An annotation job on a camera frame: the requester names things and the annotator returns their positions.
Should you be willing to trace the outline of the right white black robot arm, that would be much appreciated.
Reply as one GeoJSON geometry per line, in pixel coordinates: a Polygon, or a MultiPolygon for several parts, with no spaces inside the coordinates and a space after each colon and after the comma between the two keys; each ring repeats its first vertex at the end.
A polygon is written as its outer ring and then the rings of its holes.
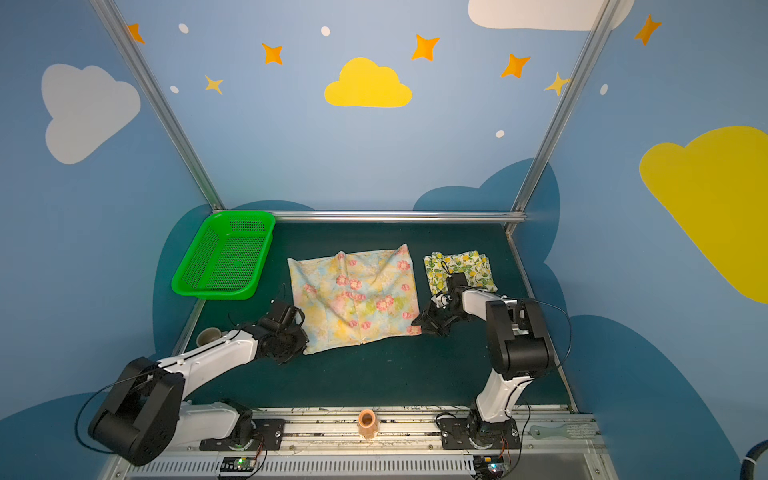
{"type": "Polygon", "coordinates": [[[560,369],[569,354],[558,354],[542,309],[565,311],[533,298],[510,298],[488,291],[459,287],[430,302],[411,325],[422,332],[446,336],[459,320],[485,322],[491,373],[476,397],[474,411],[485,424],[511,418],[510,408],[533,381],[560,369]]]}

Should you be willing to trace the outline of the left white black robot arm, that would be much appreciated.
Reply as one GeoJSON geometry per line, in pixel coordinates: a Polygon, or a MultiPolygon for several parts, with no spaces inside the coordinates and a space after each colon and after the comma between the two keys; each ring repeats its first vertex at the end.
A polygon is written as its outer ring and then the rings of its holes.
{"type": "Polygon", "coordinates": [[[223,401],[193,405],[189,395],[255,360],[285,363],[301,354],[308,341],[300,323],[262,318],[184,354],[160,361],[139,357],[103,388],[105,399],[87,429],[75,430],[76,440],[134,466],[150,463],[169,447],[206,441],[228,441],[232,449],[245,450],[254,441],[249,409],[223,401]]]}

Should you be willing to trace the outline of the pink floral skirt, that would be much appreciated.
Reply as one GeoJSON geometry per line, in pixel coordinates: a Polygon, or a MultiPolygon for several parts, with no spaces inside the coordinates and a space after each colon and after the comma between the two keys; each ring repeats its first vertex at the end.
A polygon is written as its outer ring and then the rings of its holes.
{"type": "Polygon", "coordinates": [[[338,252],[332,257],[288,260],[293,303],[304,314],[312,355],[390,337],[419,336],[414,262],[396,250],[338,252]]]}

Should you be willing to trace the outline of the lemon print skirt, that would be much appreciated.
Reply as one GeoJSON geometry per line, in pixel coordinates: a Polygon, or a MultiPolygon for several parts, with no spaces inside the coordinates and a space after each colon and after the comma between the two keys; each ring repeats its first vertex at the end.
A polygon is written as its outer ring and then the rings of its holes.
{"type": "Polygon", "coordinates": [[[423,258],[428,285],[433,295],[448,292],[448,276],[455,273],[465,275],[467,283],[472,288],[496,292],[496,286],[489,259],[478,251],[468,251],[460,254],[443,254],[433,252],[423,258]]]}

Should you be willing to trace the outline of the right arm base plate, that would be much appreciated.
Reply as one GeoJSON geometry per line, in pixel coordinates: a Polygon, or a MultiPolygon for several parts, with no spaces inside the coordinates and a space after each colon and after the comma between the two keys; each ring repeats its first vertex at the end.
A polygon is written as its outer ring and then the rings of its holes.
{"type": "Polygon", "coordinates": [[[501,450],[521,446],[521,435],[513,419],[489,423],[475,417],[444,416],[437,418],[435,424],[444,450],[501,450]]]}

